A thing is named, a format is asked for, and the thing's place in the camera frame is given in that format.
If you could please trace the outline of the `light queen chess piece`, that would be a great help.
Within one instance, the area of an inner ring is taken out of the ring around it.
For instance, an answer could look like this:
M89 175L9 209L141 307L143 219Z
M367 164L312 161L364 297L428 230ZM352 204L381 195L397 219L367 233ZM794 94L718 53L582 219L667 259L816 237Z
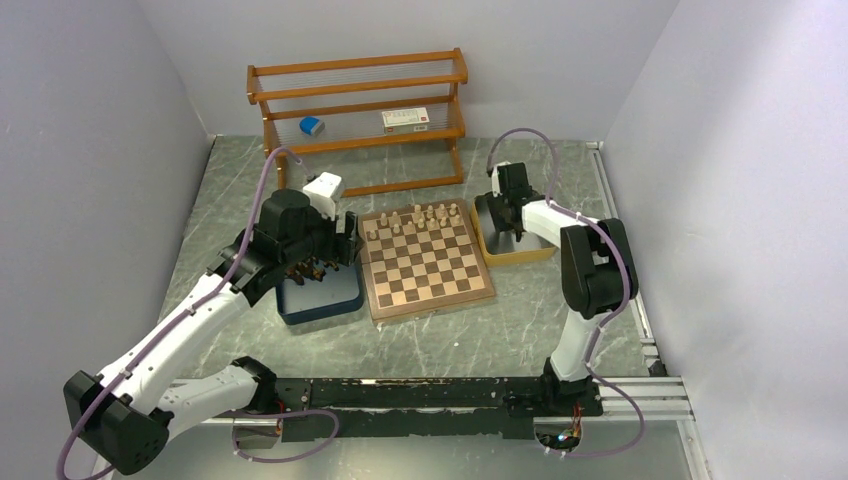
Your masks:
M421 223L425 220L424 213L422 211L422 206L420 204L415 204L413 206L412 213L412 221L416 224Z

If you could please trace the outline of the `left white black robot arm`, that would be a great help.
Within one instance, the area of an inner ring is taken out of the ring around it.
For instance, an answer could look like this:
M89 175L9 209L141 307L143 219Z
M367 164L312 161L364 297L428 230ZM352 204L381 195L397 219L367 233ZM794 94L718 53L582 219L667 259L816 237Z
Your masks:
M236 411L279 412L277 377L251 357L207 378L172 383L188 359L232 320L282 284L298 264L320 260L351 265L362 248L358 216L334 213L333 198L292 189L255 202L233 244L219 251L188 296L118 360L64 385L73 438L133 475L168 441L207 419Z

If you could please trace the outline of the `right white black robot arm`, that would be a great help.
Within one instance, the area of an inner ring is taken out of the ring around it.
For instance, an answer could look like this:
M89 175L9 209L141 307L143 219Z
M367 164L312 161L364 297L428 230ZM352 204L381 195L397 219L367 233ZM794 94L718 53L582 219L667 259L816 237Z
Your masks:
M602 329L638 292L626 230L616 218L587 217L558 205L531 187L523 163L489 167L491 191L482 218L500 246L524 250L549 245L560 252L561 287L569 308L548 364L555 376L539 391L542 406L562 414L578 399L573 382L594 375L593 352Z

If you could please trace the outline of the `dark chess pieces pile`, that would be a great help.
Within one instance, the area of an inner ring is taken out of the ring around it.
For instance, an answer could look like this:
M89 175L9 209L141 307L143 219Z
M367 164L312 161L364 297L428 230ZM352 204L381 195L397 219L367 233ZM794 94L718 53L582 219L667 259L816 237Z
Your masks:
M335 262L304 261L289 268L286 278L298 286L304 286L307 281L322 282L328 270L338 271L339 265Z

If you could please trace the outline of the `wooden chess board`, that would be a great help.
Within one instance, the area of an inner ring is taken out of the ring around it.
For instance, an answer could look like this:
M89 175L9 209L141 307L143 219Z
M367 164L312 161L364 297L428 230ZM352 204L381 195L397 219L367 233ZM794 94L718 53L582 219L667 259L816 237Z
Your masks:
M414 205L359 218L365 241L361 250L363 279L376 323L495 297L468 203L455 198L420 204L425 220L418 224L412 221ZM392 227L394 211L400 215L400 227ZM370 230L378 232L377 240L367 239Z

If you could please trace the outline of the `gold metal tin tray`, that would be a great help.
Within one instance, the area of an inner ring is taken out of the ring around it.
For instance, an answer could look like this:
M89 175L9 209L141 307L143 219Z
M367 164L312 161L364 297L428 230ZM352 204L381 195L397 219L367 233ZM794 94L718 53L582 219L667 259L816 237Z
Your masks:
M537 235L525 233L518 241L513 232L497 231L485 195L474 198L471 221L488 267L543 261L556 252L554 245Z

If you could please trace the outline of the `blue metal tin tray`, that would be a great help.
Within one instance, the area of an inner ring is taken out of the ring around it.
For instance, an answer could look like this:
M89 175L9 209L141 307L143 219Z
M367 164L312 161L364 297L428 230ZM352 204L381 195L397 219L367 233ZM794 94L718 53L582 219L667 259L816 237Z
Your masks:
M283 253L287 260L302 262L307 253L306 238L285 247ZM338 271L328 270L322 282L307 281L304 286L298 286L285 276L276 287L277 312L289 326L351 313L363 303L364 286L358 259L351 266L339 265Z

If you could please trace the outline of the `blue eraser block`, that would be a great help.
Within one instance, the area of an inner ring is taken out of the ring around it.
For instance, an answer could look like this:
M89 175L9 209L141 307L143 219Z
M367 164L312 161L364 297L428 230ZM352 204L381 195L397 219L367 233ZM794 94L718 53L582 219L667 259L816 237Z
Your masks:
M303 117L298 126L303 134L310 137L318 137L325 130L324 121L314 116Z

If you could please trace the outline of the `wooden two-tier shelf rack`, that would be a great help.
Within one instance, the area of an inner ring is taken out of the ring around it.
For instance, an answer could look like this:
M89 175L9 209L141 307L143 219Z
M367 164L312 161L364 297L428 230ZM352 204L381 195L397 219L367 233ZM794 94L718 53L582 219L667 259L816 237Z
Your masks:
M409 143L442 142L451 169L429 178L382 180L351 187L346 196L364 196L460 184L465 178L458 142L466 134L459 90L469 80L460 48L247 68L246 97L259 108L266 153L276 154L277 184L288 182L291 156L324 154ZM425 107L425 132L385 135L383 111ZM310 137L299 129L306 116L325 130ZM284 147L284 152L277 152Z

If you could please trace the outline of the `white red card box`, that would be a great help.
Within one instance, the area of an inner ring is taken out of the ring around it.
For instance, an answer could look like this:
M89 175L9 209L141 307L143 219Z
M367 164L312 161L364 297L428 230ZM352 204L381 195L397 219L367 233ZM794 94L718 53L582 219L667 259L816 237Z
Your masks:
M430 125L430 115L425 107L383 111L381 119L385 135L425 132Z

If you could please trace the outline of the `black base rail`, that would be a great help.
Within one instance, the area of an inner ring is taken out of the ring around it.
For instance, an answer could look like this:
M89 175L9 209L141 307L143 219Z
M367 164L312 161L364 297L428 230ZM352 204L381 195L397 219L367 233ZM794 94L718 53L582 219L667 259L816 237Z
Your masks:
M287 413L285 442L325 438L498 435L532 440L543 420L565 423L603 413L592 378L554 376L408 379L283 378L277 400Z

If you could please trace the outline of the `aluminium frame rail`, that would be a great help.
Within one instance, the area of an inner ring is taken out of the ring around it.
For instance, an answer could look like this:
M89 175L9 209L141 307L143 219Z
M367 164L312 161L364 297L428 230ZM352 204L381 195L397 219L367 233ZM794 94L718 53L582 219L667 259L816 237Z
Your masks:
M644 363L649 369L661 370L664 364L640 294L630 301L628 312L639 335ZM684 382L679 377L651 374L647 377L610 377L608 381L629 397L624 398L616 390L602 386L600 395L603 413L596 418L598 421L637 421L636 408L640 409L647 421L680 422L694 419Z

